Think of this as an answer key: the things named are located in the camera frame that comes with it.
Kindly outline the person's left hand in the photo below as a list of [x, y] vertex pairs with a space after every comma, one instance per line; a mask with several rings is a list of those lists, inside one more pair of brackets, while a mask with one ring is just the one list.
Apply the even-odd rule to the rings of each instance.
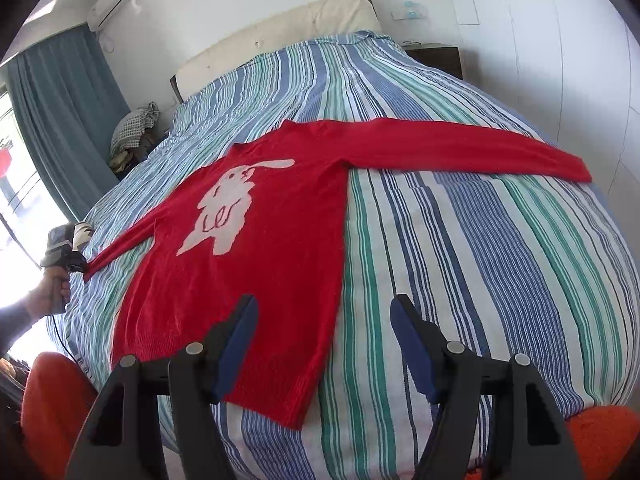
[[70, 274], [59, 266], [43, 271], [40, 283], [22, 300], [32, 322], [53, 314], [70, 300]]

